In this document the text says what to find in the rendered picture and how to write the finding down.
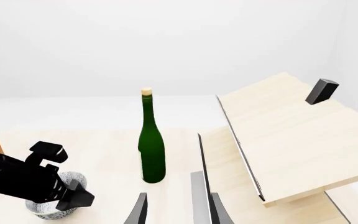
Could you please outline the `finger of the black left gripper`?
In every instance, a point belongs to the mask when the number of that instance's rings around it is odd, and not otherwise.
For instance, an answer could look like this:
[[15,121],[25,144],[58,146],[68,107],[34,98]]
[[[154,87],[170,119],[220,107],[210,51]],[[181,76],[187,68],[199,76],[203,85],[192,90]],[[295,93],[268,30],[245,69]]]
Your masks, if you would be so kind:
[[90,207],[95,196],[89,193],[78,180],[72,180],[58,196],[57,210],[69,210],[72,208]]

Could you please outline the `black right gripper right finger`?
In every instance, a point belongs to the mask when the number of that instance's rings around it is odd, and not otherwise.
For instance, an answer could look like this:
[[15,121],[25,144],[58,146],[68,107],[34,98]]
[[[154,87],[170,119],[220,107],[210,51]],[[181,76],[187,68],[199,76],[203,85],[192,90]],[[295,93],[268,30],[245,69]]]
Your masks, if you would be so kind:
[[227,213],[226,209],[224,208],[224,205],[219,197],[219,194],[213,192],[211,196],[216,209],[216,215],[218,216],[217,217],[218,224],[234,224],[229,214]]

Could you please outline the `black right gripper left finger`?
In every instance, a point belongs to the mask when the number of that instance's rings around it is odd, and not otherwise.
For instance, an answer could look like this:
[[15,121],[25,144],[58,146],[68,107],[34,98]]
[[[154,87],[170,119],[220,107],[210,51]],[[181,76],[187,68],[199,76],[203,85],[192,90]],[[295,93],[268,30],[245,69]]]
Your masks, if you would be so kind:
[[142,192],[132,209],[131,213],[125,220],[124,224],[145,224],[147,218],[148,200],[147,194]]

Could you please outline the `pale wooden wine rack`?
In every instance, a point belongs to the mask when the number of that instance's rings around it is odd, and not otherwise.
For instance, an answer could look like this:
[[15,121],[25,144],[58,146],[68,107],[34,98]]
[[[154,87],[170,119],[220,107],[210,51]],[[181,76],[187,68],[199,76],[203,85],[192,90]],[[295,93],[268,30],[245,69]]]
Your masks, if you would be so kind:
[[234,224],[358,224],[358,112],[285,72],[217,96],[199,137],[211,193]]

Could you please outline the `black block on rack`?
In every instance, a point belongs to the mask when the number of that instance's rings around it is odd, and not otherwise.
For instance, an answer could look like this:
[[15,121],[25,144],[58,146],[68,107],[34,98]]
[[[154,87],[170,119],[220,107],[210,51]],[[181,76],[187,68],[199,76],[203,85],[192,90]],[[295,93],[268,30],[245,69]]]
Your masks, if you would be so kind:
[[315,105],[328,100],[336,91],[338,86],[339,84],[337,82],[320,78],[310,91],[305,101],[310,105]]

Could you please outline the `patterned black and white bowl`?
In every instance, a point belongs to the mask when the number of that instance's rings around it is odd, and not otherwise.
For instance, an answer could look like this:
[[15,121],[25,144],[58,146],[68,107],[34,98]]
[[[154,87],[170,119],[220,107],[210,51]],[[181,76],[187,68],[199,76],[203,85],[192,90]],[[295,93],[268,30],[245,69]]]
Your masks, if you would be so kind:
[[[77,180],[83,188],[87,186],[86,177],[77,172],[66,171],[58,173],[58,176],[61,178],[62,182],[65,185],[69,185],[72,180]],[[43,220],[58,220],[72,214],[77,208],[71,208],[69,210],[57,210],[58,201],[52,201],[47,203],[34,203],[33,201],[26,200],[25,206],[29,212]]]

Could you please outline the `green wine bottle with cork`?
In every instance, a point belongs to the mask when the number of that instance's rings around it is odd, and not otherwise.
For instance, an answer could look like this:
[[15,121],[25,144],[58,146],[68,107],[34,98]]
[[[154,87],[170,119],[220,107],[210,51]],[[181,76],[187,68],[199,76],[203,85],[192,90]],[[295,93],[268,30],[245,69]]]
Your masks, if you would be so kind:
[[141,89],[143,123],[138,141],[142,165],[142,178],[155,184],[166,175],[165,145],[154,117],[151,88]]

